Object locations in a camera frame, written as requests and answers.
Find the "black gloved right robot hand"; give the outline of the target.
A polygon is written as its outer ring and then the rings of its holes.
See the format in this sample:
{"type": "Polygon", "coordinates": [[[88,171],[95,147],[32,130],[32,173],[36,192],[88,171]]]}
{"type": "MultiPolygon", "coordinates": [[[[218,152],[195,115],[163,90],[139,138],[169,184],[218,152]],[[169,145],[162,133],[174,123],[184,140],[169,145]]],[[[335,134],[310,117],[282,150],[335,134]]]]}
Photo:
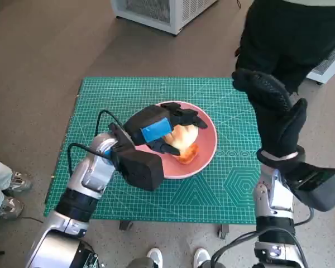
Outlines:
{"type": "Polygon", "coordinates": [[[290,100],[285,85],[272,75],[237,69],[233,86],[244,92],[254,108],[261,149],[275,157],[296,152],[299,133],[307,118],[307,100],[290,100]]]}

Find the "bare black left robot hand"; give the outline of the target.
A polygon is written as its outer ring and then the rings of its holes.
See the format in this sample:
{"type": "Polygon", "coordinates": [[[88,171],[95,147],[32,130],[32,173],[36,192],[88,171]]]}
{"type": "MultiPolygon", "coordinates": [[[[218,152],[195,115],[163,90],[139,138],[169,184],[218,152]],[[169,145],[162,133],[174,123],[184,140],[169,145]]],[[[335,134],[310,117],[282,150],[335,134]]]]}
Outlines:
{"type": "Polygon", "coordinates": [[[177,102],[150,105],[134,114],[123,129],[136,146],[147,145],[151,150],[161,154],[180,155],[180,150],[169,145],[163,137],[172,133],[177,125],[194,125],[206,129],[207,124],[193,109],[183,109],[177,102]]]}

